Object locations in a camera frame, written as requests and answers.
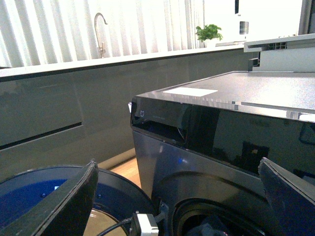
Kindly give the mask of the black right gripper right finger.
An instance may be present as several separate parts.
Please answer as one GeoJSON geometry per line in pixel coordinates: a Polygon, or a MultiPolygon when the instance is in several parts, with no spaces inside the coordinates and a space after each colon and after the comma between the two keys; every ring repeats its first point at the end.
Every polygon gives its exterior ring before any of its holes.
{"type": "Polygon", "coordinates": [[[258,173],[267,201],[286,236],[315,234],[315,186],[262,158],[258,173]]]}

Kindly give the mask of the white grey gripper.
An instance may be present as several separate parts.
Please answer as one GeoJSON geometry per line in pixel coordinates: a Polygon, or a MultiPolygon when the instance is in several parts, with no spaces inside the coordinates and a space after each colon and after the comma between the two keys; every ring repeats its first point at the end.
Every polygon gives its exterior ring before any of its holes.
{"type": "Polygon", "coordinates": [[[158,236],[159,229],[152,214],[134,213],[129,229],[130,236],[158,236]]]}

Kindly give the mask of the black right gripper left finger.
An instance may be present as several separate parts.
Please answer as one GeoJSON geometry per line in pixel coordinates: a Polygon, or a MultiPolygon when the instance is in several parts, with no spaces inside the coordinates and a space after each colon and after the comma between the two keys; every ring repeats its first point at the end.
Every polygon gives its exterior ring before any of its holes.
{"type": "Polygon", "coordinates": [[[0,228],[2,236],[81,236],[93,208],[98,167],[91,161],[27,213],[0,228]]]}

